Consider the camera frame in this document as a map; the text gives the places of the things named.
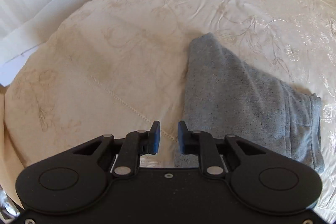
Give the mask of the grey speckled pants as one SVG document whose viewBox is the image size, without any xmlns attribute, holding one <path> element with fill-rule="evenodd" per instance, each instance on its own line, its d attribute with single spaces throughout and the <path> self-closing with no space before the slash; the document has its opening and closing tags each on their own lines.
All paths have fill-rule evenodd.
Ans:
<svg viewBox="0 0 336 224">
<path fill-rule="evenodd" d="M 213 34 L 189 46 L 183 120 L 222 139 L 234 134 L 322 173 L 322 101 L 240 60 Z"/>
</svg>

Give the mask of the cream embroidered bedspread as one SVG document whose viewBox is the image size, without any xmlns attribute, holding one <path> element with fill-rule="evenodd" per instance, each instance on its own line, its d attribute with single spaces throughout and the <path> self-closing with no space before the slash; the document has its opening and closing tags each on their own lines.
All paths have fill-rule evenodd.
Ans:
<svg viewBox="0 0 336 224">
<path fill-rule="evenodd" d="M 322 101 L 315 208 L 335 220 L 335 0 L 93 0 L 33 53 L 1 94 L 1 186 L 103 134 L 161 122 L 145 167 L 195 166 L 178 150 L 190 43 L 205 34 L 248 65 Z"/>
</svg>

